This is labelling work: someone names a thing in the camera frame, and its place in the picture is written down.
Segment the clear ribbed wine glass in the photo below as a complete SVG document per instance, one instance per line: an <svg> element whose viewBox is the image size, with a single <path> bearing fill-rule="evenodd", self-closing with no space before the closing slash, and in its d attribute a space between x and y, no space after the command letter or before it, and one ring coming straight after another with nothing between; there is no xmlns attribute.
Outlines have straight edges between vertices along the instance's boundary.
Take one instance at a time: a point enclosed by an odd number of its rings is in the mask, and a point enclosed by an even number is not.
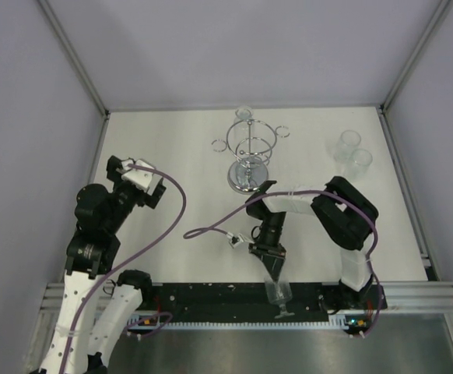
<svg viewBox="0 0 453 374"><path fill-rule="evenodd" d="M273 280L271 277L266 277L264 282L269 303L279 308L279 314L275 316L275 319L294 316L294 312L290 312L287 308L287 303L293 298L288 278L281 276L278 280Z"/></svg>

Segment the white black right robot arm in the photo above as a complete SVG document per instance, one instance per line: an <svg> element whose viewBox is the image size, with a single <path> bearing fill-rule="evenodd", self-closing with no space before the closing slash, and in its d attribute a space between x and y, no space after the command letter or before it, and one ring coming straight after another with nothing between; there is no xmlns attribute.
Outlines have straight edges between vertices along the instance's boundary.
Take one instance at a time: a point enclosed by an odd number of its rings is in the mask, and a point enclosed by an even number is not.
<svg viewBox="0 0 453 374"><path fill-rule="evenodd" d="M261 224L248 245L272 281L280 279L286 249L280 243L288 213L315 215L330 239L340 247L341 277L337 305L356 309L365 303L374 279L365 241L376 235L377 208L345 178L335 176L325 189L308 199L309 191L275 191L275 180L261 184L246 201L246 213Z"/></svg>

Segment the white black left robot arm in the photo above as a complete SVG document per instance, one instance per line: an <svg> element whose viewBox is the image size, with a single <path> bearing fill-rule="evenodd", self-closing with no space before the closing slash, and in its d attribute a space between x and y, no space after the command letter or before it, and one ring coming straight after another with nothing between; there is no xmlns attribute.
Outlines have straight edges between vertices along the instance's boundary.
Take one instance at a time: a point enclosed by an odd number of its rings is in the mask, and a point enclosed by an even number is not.
<svg viewBox="0 0 453 374"><path fill-rule="evenodd" d="M111 300L96 314L121 245L117 233L137 206L155 208L166 188L143 159L107 162L113 189L89 184L76 196L76 230L66 249L64 291L50 347L38 373L106 373L112 352L136 309L154 298L151 277L140 270L123 271Z"/></svg>

